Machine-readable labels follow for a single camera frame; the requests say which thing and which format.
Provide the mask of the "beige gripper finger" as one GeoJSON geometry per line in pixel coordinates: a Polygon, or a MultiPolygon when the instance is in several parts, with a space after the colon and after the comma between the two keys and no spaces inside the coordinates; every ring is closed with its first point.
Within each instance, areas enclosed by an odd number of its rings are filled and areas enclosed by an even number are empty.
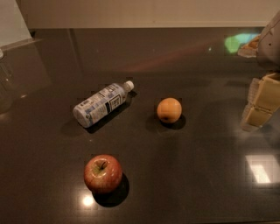
{"type": "Polygon", "coordinates": [[[258,130],[271,117],[272,114],[270,112],[247,104],[241,116],[241,128],[247,132],[258,130]]]}

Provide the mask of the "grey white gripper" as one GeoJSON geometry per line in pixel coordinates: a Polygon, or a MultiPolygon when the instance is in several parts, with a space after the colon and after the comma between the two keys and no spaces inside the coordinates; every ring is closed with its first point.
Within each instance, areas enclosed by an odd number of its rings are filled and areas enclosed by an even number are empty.
{"type": "MultiPolygon", "coordinates": [[[[280,70],[280,11],[262,30],[256,59],[266,70],[280,70]]],[[[280,107],[280,73],[254,78],[248,91],[248,103],[256,109],[274,113],[280,107]]]]}

